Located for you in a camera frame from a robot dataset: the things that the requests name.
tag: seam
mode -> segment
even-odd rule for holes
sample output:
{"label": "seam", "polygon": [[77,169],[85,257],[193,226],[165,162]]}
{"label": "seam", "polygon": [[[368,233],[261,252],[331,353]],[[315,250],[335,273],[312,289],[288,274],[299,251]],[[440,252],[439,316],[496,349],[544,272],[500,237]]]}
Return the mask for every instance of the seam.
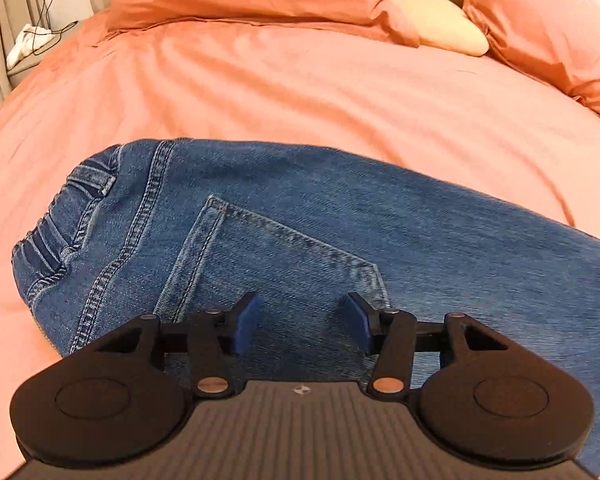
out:
{"label": "seam", "polygon": [[216,239],[216,235],[218,234],[218,229],[224,220],[224,215],[226,214],[226,207],[221,207],[218,209],[219,214],[214,220],[214,224],[209,229],[208,234],[206,235],[205,243],[202,245],[200,249],[200,254],[196,259],[196,263],[193,266],[193,272],[191,273],[189,283],[187,283],[187,288],[185,289],[182,297],[180,298],[180,302],[176,308],[176,312],[174,314],[174,320],[178,321],[180,316],[182,315],[182,311],[184,309],[185,300],[189,297],[192,290],[196,288],[200,280],[200,275],[202,274],[202,265],[206,260],[206,256],[208,255],[211,243]]}
{"label": "seam", "polygon": [[56,222],[49,214],[46,215],[46,225],[49,227],[50,231],[53,231],[53,235],[56,237],[56,240],[59,241],[64,247],[71,245],[66,238],[62,236],[62,233],[60,232],[60,229],[58,229]]}
{"label": "seam", "polygon": [[33,242],[32,237],[29,237],[27,239],[27,243],[33,248],[34,252],[38,256],[40,261],[45,264],[46,268],[49,269],[51,272],[54,272],[54,268],[51,266],[51,264],[49,264],[49,262],[46,260],[46,258],[42,255],[38,246]]}
{"label": "seam", "polygon": [[[200,253],[200,246],[204,246],[205,242],[208,242],[206,246],[210,247],[210,244],[215,240],[215,236],[212,235],[211,239],[209,237],[211,229],[214,226],[216,226],[215,229],[218,228],[216,219],[220,214],[218,209],[206,206],[205,201],[205,205],[200,209],[195,222],[189,229],[189,233],[180,247],[178,256],[171,267],[169,276],[160,292],[160,297],[152,311],[163,321],[174,321],[176,319],[176,311],[181,304],[185,288],[189,288],[189,293],[195,290],[200,277],[192,277],[191,262],[198,259],[197,254]],[[201,269],[203,265],[204,260],[200,262],[198,269]],[[194,283],[191,287],[188,287],[192,280],[194,280]]]}
{"label": "seam", "polygon": [[[97,168],[94,168],[93,166],[90,166],[90,168],[92,169],[96,169],[96,170],[102,170],[106,173],[109,172],[110,167],[107,166],[103,161],[98,160],[96,157],[91,157],[88,159],[89,164],[94,164],[97,166]],[[80,164],[80,166],[88,166],[87,164],[85,164],[84,162]]]}
{"label": "seam", "polygon": [[147,184],[144,189],[144,195],[138,211],[131,223],[128,233],[126,234],[125,242],[120,251],[120,254],[110,261],[100,272],[93,283],[87,300],[80,314],[80,320],[71,343],[69,353],[72,353],[87,344],[93,332],[94,320],[102,304],[102,298],[106,293],[111,280],[136,253],[136,249],[140,243],[141,235],[144,233],[146,226],[154,211],[157,203],[158,195],[162,189],[162,181],[164,173],[168,165],[171,152],[173,151],[173,141],[164,140],[155,149]]}
{"label": "seam", "polygon": [[42,244],[44,245],[46,251],[51,255],[51,257],[58,263],[58,265],[60,265],[60,261],[54,256],[54,252],[51,250],[51,247],[49,247],[49,244],[46,243],[45,237],[43,237],[42,234],[40,234],[40,241],[42,242]]}
{"label": "seam", "polygon": [[305,248],[309,250],[314,250],[318,254],[327,256],[332,260],[344,261],[347,262],[349,265],[355,267],[366,267],[367,269],[372,271],[373,275],[378,280],[378,288],[381,292],[382,308],[391,307],[389,301],[389,294],[387,293],[386,287],[384,286],[384,280],[382,280],[382,274],[380,273],[378,265],[368,260],[365,260],[360,256],[356,256],[355,254],[349,253],[347,251],[334,247],[326,242],[318,240],[317,238],[313,238],[309,235],[306,235],[303,232],[297,231],[289,226],[281,224],[280,222],[276,222],[271,218],[235,206],[215,195],[211,195],[206,199],[206,206],[208,206],[209,208],[219,210],[222,213],[223,217],[233,218],[238,221],[242,220],[251,224],[260,225],[264,227],[267,230],[267,232],[269,232],[271,235],[283,239],[287,243],[300,241],[305,245]]}
{"label": "seam", "polygon": [[81,164],[69,174],[67,180],[95,187],[100,193],[106,194],[104,190],[110,187],[110,181],[115,180],[115,177],[100,168]]}
{"label": "seam", "polygon": [[44,278],[40,278],[39,280],[36,280],[35,282],[31,283],[31,286],[29,287],[29,290],[27,291],[27,302],[32,303],[32,302],[36,301],[37,296],[45,288],[57,283],[63,276],[66,275],[65,261],[71,254],[80,250],[80,247],[82,245],[82,240],[84,239],[84,235],[87,232],[87,225],[89,223],[89,219],[93,215],[93,211],[94,211],[95,207],[97,206],[98,202],[100,202],[100,199],[97,199],[97,200],[94,199],[94,200],[91,200],[87,204],[87,207],[84,209],[84,212],[82,213],[82,216],[80,217],[80,223],[78,224],[78,229],[76,231],[74,240],[72,241],[71,245],[68,245],[67,247],[65,247],[62,251],[60,251],[60,254],[58,255],[60,257],[59,263],[60,263],[61,267],[58,270],[56,270],[56,272],[53,272],[51,275],[45,276]]}
{"label": "seam", "polygon": [[120,170],[120,164],[122,164],[122,149],[126,146],[126,144],[119,144],[118,147],[111,153],[111,158],[109,159],[109,165],[112,170],[118,174]]}
{"label": "seam", "polygon": [[85,185],[87,185],[87,186],[91,186],[91,187],[95,187],[95,189],[97,189],[97,190],[98,190],[98,192],[100,191],[100,189],[99,189],[98,187],[94,186],[92,183],[90,183],[90,182],[80,182],[80,181],[78,181],[78,180],[75,180],[74,178],[68,178],[68,179],[67,179],[67,183],[66,183],[66,185],[67,185],[67,186],[71,186],[71,187],[75,187],[75,189],[78,189],[78,190],[80,190],[80,191],[81,191],[81,192],[83,192],[83,193],[84,193],[84,194],[85,194],[87,197],[90,197],[90,198],[97,198],[97,197],[94,197],[94,196],[93,196],[93,195],[92,195],[92,194],[91,194],[91,193],[90,193],[90,192],[89,192],[89,191],[88,191],[88,190],[87,190],[87,189],[84,187]]}

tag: grooved surface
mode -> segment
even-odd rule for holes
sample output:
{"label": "grooved surface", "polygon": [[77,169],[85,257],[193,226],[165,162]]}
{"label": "grooved surface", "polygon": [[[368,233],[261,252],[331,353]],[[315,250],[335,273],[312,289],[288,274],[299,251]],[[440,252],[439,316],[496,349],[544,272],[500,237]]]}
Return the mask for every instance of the grooved surface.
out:
{"label": "grooved surface", "polygon": [[100,470],[27,463],[13,480],[590,480],[573,462],[511,472],[462,462],[432,443],[401,404],[356,383],[250,381],[200,404],[166,446]]}

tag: orange bedsheet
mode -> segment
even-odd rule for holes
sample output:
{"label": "orange bedsheet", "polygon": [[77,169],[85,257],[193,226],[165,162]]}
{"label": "orange bedsheet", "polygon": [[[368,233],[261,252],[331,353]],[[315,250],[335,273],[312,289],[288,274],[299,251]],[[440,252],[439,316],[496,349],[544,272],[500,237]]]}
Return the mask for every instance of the orange bedsheet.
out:
{"label": "orange bedsheet", "polygon": [[336,32],[172,23],[112,40],[104,14],[0,108],[0,479],[10,397],[57,355],[11,247],[81,160],[143,137],[332,146],[517,203],[600,238],[600,119],[487,57]]}

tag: blue denim jeans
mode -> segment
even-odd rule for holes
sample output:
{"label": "blue denim jeans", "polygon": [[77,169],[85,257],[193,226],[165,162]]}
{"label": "blue denim jeans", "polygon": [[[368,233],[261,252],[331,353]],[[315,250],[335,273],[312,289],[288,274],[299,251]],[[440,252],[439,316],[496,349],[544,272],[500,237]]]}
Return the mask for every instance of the blue denim jeans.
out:
{"label": "blue denim jeans", "polygon": [[[600,473],[600,241],[488,196],[325,148],[141,140],[75,168],[13,269],[63,355],[139,314],[178,321],[258,290],[243,378],[368,377],[347,292],[419,320],[464,311],[584,383],[581,461]],[[436,363],[417,360],[414,384]]]}

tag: wire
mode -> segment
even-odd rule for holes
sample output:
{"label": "wire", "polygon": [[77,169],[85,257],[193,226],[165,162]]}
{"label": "wire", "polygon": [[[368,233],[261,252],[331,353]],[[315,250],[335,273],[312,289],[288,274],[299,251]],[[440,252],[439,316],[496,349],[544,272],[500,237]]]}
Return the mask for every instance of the wire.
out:
{"label": "wire", "polygon": [[51,8],[51,4],[54,2],[54,0],[50,0],[49,4],[46,4],[46,0],[42,0],[42,10],[40,11],[40,15],[38,17],[38,22],[36,23],[34,29],[33,29],[33,51],[32,54],[34,56],[40,56],[41,54],[44,54],[47,50],[52,49],[53,47],[55,47],[58,43],[60,43],[60,41],[62,41],[62,34],[68,30],[71,30],[72,28],[75,27],[75,25],[78,24],[78,22],[71,22],[67,25],[65,25],[63,28],[61,28],[60,30],[51,30],[51,34],[59,34],[58,36],[58,40],[49,45],[49,44],[44,44],[42,46],[40,46],[40,48],[36,48],[36,31],[38,30],[38,27],[40,26],[41,22],[42,22],[42,17],[46,16],[46,22],[51,24],[51,18],[49,16],[49,10]]}

